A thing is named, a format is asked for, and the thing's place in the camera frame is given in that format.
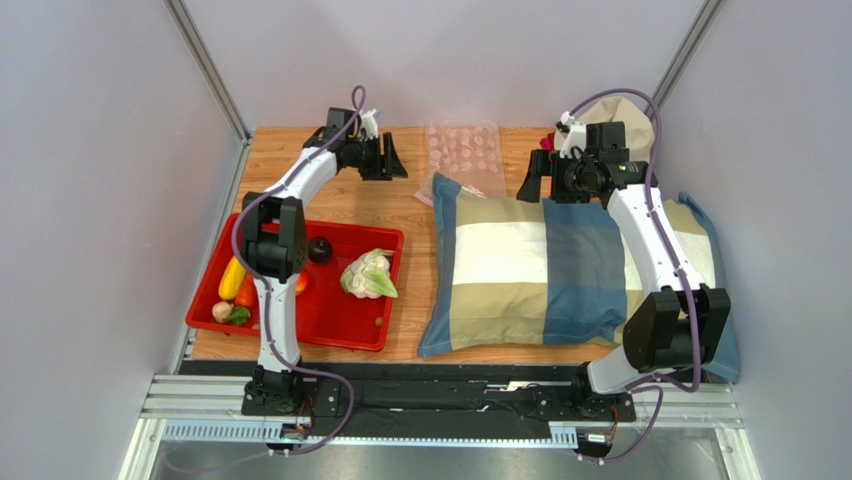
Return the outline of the clear zip top bag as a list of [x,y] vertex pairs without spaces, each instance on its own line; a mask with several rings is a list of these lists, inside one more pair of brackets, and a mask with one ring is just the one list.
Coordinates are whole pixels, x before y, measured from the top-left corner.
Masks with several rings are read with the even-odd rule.
[[425,128],[425,147],[426,175],[414,193],[420,202],[432,205],[432,181],[436,173],[484,198],[506,196],[500,134],[494,123],[431,123]]

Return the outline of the white green cauliflower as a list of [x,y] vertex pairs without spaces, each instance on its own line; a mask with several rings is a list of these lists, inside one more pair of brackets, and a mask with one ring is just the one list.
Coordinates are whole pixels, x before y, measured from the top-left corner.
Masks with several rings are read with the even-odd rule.
[[359,299],[397,298],[398,291],[390,278],[390,259],[393,252],[373,249],[362,254],[341,274],[344,292]]

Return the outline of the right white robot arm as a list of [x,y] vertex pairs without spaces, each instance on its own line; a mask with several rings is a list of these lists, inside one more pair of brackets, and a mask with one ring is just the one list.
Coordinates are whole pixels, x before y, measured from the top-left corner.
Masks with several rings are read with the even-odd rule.
[[579,417],[596,418],[640,387],[675,384],[682,371],[691,372],[692,381],[679,387],[696,391],[727,323],[728,293],[710,286],[688,260],[664,211],[652,163],[630,157],[624,123],[587,124],[564,114],[556,129],[564,137],[561,147],[531,152],[517,199],[539,201],[544,177],[557,203],[597,198],[624,236],[645,294],[621,345],[577,368],[570,406]]

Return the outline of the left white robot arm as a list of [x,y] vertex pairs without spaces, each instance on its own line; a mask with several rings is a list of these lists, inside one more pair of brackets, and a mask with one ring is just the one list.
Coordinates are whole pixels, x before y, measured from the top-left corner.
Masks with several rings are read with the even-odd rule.
[[305,209],[343,168],[364,180],[407,175],[392,136],[381,132],[381,113],[332,108],[324,126],[303,145],[287,173],[262,193],[245,195],[232,231],[235,256],[254,277],[261,311],[261,351],[244,389],[247,416],[290,416],[305,405],[297,341],[296,287],[308,261]]

